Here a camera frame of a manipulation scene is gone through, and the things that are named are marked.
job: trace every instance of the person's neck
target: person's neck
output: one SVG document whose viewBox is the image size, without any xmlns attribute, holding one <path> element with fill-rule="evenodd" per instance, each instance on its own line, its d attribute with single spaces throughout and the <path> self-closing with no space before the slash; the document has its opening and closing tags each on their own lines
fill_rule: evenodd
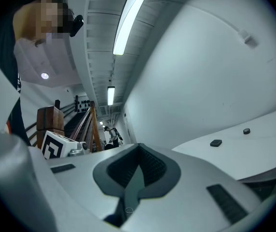
<svg viewBox="0 0 276 232">
<path fill-rule="evenodd" d="M 13 28 L 14 37 L 16 42 L 22 38 L 31 40 L 31 33 L 27 30 L 28 28 L 28 15 L 30 12 L 30 5 L 26 4 L 14 13 Z"/>
</svg>

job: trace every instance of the black rectangular slot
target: black rectangular slot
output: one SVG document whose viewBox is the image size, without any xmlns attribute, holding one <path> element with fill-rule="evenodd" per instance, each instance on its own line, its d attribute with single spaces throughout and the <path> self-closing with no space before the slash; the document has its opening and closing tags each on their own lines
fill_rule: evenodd
<svg viewBox="0 0 276 232">
<path fill-rule="evenodd" d="M 73 169 L 73 168 L 75 168 L 75 166 L 73 164 L 66 164 L 66 165 L 62 165 L 62 166 L 53 167 L 53 168 L 51 168 L 51 171 L 54 174 L 56 174 L 56 173 L 67 171 L 67 170 Z"/>
<path fill-rule="evenodd" d="M 207 187 L 207 190 L 231 224 L 248 214 L 221 185 Z"/>
</svg>

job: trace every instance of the round recessed light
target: round recessed light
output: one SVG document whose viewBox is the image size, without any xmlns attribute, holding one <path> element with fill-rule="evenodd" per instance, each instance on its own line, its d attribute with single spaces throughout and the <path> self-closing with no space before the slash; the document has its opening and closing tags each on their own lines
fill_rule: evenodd
<svg viewBox="0 0 276 232">
<path fill-rule="evenodd" d="M 48 79 L 49 75 L 48 75 L 48 73 L 44 72 L 44 73 L 41 73 L 41 77 L 42 77 L 42 79 Z"/>
</svg>

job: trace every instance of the staircase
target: staircase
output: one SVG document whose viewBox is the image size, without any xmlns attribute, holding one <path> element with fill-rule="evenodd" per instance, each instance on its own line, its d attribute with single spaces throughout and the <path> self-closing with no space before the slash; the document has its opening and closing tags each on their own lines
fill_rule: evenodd
<svg viewBox="0 0 276 232">
<path fill-rule="evenodd" d="M 81 118 L 83 117 L 83 115 L 85 115 L 85 113 L 77 113 L 64 127 L 64 134 L 66 137 L 70 138 L 70 135 L 72 134 L 72 132 L 75 130 L 76 126 L 78 125 L 79 121 L 81 120 Z M 82 134 L 82 130 L 79 131 L 78 136 L 77 136 L 77 141 L 79 140 L 80 136 Z"/>
</svg>

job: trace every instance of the person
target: person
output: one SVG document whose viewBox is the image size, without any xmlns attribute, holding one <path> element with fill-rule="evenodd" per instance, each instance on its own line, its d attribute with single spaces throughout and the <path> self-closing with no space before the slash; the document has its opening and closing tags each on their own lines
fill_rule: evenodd
<svg viewBox="0 0 276 232">
<path fill-rule="evenodd" d="M 69 32 L 74 20 L 73 12 L 65 0 L 18 0 L 0 19 L 0 69 L 20 93 L 21 78 L 18 73 L 14 46 L 19 39 L 45 42 L 49 33 Z M 5 131 L 18 135 L 30 145 L 21 114 L 20 99 L 15 104 Z"/>
<path fill-rule="evenodd" d="M 119 139 L 118 139 L 116 129 L 115 128 L 110 129 L 108 126 L 105 126 L 104 131 L 109 132 L 111 136 L 109 143 L 111 142 L 113 143 L 113 148 L 119 147 Z"/>
</svg>

